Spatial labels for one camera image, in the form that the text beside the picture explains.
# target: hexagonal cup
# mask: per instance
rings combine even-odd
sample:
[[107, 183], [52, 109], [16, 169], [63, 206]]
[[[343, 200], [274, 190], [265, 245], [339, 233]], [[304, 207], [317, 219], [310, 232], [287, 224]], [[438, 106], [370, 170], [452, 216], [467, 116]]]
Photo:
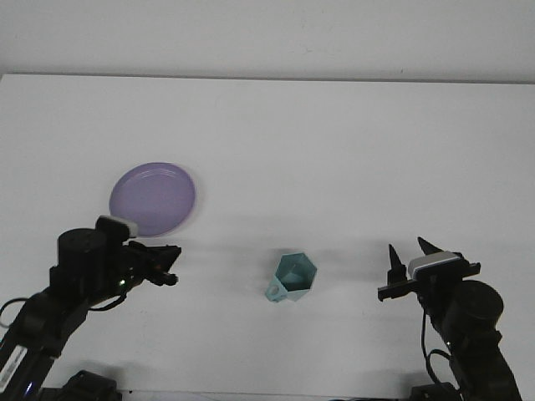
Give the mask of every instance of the hexagonal cup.
[[267, 287], [267, 299], [272, 302], [297, 301], [312, 288], [317, 270], [302, 252], [283, 255]]

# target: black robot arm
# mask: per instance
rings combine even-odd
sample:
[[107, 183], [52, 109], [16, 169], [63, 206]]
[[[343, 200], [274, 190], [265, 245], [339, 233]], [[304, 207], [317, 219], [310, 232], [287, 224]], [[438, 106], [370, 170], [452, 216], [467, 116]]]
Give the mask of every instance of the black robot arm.
[[[410, 278], [390, 246], [388, 285], [379, 288], [378, 295], [383, 301], [415, 292], [446, 343], [459, 392], [453, 393], [453, 387], [446, 383], [437, 383], [434, 389], [426, 387], [439, 394], [436, 399], [457, 400], [460, 394], [465, 401], [521, 401], [515, 378], [498, 347], [502, 335], [495, 327], [503, 311], [502, 298], [483, 282], [463, 280], [479, 273], [481, 265], [422, 238], [418, 242], [425, 256], [410, 262]], [[425, 392], [413, 391], [411, 400], [433, 399], [430, 393], [424, 396]]]
[[[67, 231], [58, 239], [58, 265], [48, 288], [30, 297], [0, 342], [0, 401], [34, 400], [70, 335], [90, 310], [123, 302], [145, 279], [177, 283], [169, 273], [178, 246], [148, 247], [130, 241], [133, 227], [101, 216], [94, 229]], [[116, 297], [106, 307], [95, 305]]]

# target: black cable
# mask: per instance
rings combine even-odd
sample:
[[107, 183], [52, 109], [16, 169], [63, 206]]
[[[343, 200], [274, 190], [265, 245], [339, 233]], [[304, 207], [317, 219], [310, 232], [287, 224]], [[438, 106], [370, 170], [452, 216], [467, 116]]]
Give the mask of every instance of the black cable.
[[[2, 317], [2, 314], [3, 312], [6, 310], [6, 308], [9, 306], [9, 305], [12, 305], [16, 302], [26, 302], [28, 299], [27, 298], [14, 298], [14, 299], [10, 299], [9, 301], [7, 301], [6, 303], [3, 304], [2, 307], [0, 307], [0, 317]], [[3, 324], [2, 321], [0, 321], [0, 327], [3, 327], [3, 328], [9, 328], [9, 326], [11, 326], [11, 323], [10, 324]]]
[[431, 355], [436, 354], [440, 355], [444, 358], [446, 358], [448, 361], [451, 358], [451, 355], [446, 353], [445, 351], [442, 351], [441, 349], [433, 349], [430, 353], [427, 353], [427, 350], [425, 349], [425, 321], [426, 321], [426, 314], [424, 311], [424, 316], [421, 321], [421, 351], [424, 353], [424, 359], [425, 359], [425, 370], [427, 370], [427, 374], [429, 374], [429, 377], [433, 381], [434, 384], [441, 386], [441, 388], [444, 389], [447, 393], [454, 393], [457, 395], [460, 392], [460, 389], [456, 389], [455, 392], [452, 392], [450, 388], [446, 387], [443, 382], [441, 382], [438, 377], [435, 374], [435, 371], [433, 370], [433, 367], [431, 366]]

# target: white label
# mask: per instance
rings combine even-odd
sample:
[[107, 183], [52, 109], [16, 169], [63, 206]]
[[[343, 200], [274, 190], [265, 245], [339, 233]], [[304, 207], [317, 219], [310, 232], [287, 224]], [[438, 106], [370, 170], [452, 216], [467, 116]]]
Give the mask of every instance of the white label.
[[15, 372], [17, 372], [17, 369], [27, 352], [28, 349], [26, 347], [17, 345], [11, 353], [11, 357], [9, 357], [8, 361], [0, 372], [0, 394], [6, 390], [6, 387], [8, 386]]

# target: white tabletop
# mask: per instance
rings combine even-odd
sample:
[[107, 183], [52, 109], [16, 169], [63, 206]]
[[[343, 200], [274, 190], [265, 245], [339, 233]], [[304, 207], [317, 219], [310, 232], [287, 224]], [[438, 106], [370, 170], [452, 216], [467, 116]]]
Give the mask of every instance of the white tabletop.
[[[423, 236], [482, 263], [534, 399], [534, 110], [530, 85], [5, 75], [2, 298], [45, 288], [57, 236], [107, 213], [127, 170], [168, 161], [193, 176], [195, 212], [141, 240], [183, 247], [181, 281], [90, 314], [47, 385], [86, 368], [128, 389], [407, 396], [430, 382], [420, 305], [377, 287], [388, 243], [408, 262]], [[318, 267], [313, 290], [270, 303], [292, 250]]]

